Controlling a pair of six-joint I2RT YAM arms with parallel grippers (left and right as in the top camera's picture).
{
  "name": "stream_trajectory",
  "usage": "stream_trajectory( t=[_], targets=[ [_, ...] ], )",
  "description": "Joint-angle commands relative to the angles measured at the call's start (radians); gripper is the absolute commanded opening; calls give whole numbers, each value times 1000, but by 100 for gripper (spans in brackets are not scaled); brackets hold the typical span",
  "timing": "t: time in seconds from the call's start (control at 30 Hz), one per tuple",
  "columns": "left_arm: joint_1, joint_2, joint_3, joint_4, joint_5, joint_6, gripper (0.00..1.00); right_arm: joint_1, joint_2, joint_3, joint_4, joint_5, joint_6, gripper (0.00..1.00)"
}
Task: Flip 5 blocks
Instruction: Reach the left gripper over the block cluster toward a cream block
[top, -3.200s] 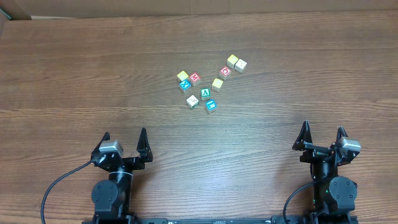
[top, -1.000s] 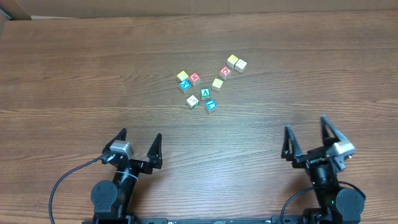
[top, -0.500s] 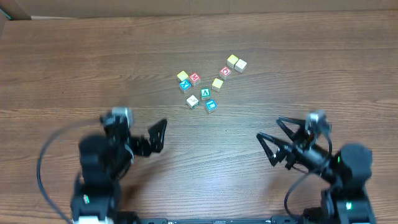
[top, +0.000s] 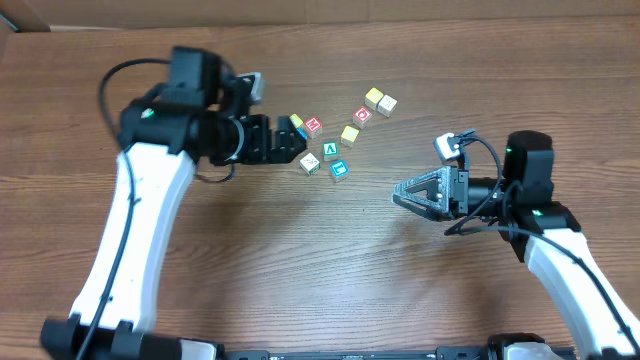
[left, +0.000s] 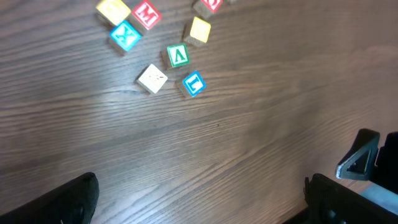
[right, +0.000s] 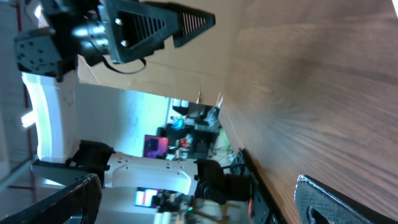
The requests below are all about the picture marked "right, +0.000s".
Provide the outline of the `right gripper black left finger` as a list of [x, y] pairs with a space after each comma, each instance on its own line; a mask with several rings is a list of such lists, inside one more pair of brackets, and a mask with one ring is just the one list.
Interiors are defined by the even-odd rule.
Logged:
[[3, 218], [1, 223], [94, 223], [101, 199], [100, 178], [96, 174], [88, 174], [41, 201]]

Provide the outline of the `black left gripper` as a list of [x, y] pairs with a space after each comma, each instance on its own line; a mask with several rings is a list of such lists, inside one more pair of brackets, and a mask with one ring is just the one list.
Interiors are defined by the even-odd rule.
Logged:
[[14, 40], [18, 70], [63, 81], [82, 56], [89, 66], [140, 61], [180, 30], [179, 15], [140, 1], [42, 1], [47, 26]]

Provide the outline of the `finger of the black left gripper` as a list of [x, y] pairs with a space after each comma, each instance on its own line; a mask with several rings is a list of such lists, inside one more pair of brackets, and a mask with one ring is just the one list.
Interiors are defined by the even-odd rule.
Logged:
[[180, 28], [173, 35], [175, 48], [182, 47], [216, 24], [215, 14], [201, 9], [195, 9], [174, 2], [146, 1], [144, 4], [167, 9], [179, 15]]

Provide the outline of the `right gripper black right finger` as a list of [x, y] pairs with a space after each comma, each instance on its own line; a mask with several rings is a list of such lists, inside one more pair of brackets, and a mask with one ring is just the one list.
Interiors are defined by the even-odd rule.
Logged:
[[309, 175], [298, 176], [294, 202], [302, 223], [397, 224]]

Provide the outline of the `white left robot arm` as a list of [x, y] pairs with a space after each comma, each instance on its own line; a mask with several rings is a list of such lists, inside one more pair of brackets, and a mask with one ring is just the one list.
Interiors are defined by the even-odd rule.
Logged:
[[171, 2], [42, 1], [47, 26], [19, 34], [17, 66], [33, 107], [37, 128], [36, 173], [63, 185], [95, 174], [101, 187], [171, 190], [221, 205], [248, 201], [252, 182], [226, 174], [208, 159], [166, 161], [116, 152], [76, 133], [78, 58], [88, 65], [144, 61], [172, 38], [181, 47], [215, 25], [215, 15]]

